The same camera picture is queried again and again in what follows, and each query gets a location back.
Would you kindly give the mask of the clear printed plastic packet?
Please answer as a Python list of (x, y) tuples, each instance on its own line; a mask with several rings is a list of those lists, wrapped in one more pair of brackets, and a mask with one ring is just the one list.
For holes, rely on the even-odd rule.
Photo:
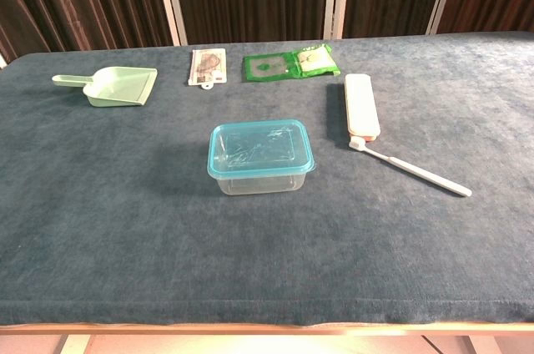
[(192, 51), (188, 86), (210, 90), (217, 83), (227, 82), (226, 50), (224, 48)]

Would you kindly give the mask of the green plastic packet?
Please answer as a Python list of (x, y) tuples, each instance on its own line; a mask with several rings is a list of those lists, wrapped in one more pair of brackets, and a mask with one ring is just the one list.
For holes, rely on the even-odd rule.
[(340, 75), (340, 69), (331, 56), (331, 47), (325, 43), (283, 53), (246, 56), (244, 70), (246, 80), (250, 82)]

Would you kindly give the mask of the clear plastic container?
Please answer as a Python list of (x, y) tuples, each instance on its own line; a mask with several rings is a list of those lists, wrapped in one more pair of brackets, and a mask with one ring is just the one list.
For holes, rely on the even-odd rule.
[(298, 190), (303, 186), (308, 172), (261, 174), (247, 178), (235, 175), (228, 177), (214, 172), (209, 172), (209, 175), (217, 181), (221, 191), (227, 195), (257, 195)]

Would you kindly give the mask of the blue translucent plastic container lid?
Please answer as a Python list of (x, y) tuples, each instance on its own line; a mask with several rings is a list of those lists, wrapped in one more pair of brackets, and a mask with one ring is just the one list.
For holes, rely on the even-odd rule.
[(207, 171), (215, 180), (306, 175), (314, 169), (307, 129), (297, 119), (221, 124), (209, 138)]

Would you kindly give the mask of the mint green plastic dustpan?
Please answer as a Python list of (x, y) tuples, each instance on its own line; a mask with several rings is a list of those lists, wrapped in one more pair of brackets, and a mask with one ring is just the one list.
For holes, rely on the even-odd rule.
[(98, 108), (144, 106), (158, 76), (156, 68), (106, 67), (92, 76), (52, 77), (57, 86), (81, 88), (89, 103)]

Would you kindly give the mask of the white toothbrush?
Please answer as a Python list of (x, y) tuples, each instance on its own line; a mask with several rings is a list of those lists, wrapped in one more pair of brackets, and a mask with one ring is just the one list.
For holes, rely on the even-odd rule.
[(472, 191), (468, 188), (466, 188), (463, 185), (459, 185), (456, 182), (453, 182), (451, 180), (448, 180), (446, 178), (443, 178), (437, 174), (431, 173), (430, 171), (424, 170), (420, 167), (417, 167), (413, 164), (410, 164), (408, 162), (405, 162), (401, 159), (398, 159), (396, 157), (386, 156), (384, 154), (380, 154), (372, 149), (369, 149), (366, 146), (366, 142), (362, 137), (354, 136), (352, 135), (350, 137), (349, 146), (359, 152), (363, 152), (366, 154), (369, 154), (371, 156), (374, 156), (378, 159), (382, 159), (385, 162), (402, 169), (405, 172), (408, 172), (410, 174), (413, 174), (423, 180), (426, 180), (428, 182), (431, 182), (434, 185), (438, 185), (441, 188), (444, 188), (446, 190), (449, 190), (457, 195), (463, 196), (463, 197), (471, 197)]

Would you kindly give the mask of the white toothbrush case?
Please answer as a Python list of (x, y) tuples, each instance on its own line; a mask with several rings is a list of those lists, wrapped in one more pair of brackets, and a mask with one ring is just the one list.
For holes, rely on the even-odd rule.
[(371, 78), (365, 73), (345, 76), (345, 106), (350, 135), (374, 141), (380, 135)]

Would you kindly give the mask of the blue table cloth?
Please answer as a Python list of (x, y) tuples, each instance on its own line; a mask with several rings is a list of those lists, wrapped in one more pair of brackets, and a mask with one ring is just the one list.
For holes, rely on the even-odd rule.
[[(374, 149), (348, 145), (344, 79), (187, 84), (188, 47), (32, 53), (0, 71), (0, 325), (534, 321), (534, 33), (331, 43), (370, 75)], [(98, 108), (54, 75), (156, 68), (144, 106)], [(287, 193), (228, 196), (220, 125), (298, 119), (315, 169)]]

